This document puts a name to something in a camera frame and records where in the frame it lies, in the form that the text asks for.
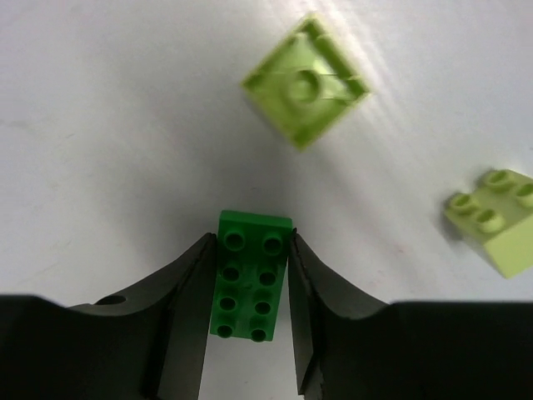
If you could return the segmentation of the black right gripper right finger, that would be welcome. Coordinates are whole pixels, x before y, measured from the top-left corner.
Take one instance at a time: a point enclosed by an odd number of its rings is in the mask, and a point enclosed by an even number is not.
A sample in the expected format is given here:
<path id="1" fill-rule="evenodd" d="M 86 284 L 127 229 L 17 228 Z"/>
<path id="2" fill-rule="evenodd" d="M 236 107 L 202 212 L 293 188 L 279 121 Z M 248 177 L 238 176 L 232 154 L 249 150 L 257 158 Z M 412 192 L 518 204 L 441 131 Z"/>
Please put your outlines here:
<path id="1" fill-rule="evenodd" d="M 288 287 L 297 391 L 306 399 L 529 399 L 530 302 L 383 302 L 298 233 Z"/>

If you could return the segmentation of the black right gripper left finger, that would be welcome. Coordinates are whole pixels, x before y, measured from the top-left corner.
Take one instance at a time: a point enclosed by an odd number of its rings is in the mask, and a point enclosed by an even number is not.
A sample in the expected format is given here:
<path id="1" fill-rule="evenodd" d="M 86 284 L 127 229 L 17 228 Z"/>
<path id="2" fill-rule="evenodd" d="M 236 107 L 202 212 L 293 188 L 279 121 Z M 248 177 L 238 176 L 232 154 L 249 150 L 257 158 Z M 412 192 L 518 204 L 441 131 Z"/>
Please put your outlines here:
<path id="1" fill-rule="evenodd" d="M 94 304 L 1 298 L 4 399 L 195 399 L 216 275 L 216 237 Z"/>

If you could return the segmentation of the light green upturned lego brick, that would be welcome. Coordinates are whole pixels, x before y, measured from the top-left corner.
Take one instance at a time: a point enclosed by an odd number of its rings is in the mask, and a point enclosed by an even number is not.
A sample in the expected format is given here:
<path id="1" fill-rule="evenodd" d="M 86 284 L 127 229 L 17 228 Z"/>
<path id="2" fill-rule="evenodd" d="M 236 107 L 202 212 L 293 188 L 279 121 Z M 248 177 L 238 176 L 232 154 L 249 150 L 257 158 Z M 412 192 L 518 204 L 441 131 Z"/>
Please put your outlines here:
<path id="1" fill-rule="evenodd" d="M 315 13 L 306 15 L 247 74 L 242 88 L 299 150 L 371 92 Z"/>

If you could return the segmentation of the light green square lego brick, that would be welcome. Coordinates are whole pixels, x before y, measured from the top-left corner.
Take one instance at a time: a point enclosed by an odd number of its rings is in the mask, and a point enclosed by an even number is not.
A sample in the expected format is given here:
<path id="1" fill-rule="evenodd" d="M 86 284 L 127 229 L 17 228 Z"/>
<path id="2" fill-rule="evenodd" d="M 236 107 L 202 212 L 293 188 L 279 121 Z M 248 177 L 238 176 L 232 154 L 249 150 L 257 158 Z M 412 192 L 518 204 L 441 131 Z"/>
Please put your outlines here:
<path id="1" fill-rule="evenodd" d="M 444 215 L 502 277 L 512 278 L 532 266 L 531 177 L 493 169 L 474 191 L 454 194 Z"/>

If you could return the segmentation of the green lego plate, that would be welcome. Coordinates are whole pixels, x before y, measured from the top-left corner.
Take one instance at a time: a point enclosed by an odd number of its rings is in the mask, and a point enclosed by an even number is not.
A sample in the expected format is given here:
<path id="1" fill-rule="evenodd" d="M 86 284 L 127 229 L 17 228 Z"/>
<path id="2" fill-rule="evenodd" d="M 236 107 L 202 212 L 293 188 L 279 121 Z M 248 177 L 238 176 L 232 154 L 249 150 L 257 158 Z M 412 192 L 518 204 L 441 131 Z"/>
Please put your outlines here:
<path id="1" fill-rule="evenodd" d="M 221 212 L 210 334 L 273 339 L 292 231 L 288 217 Z"/>

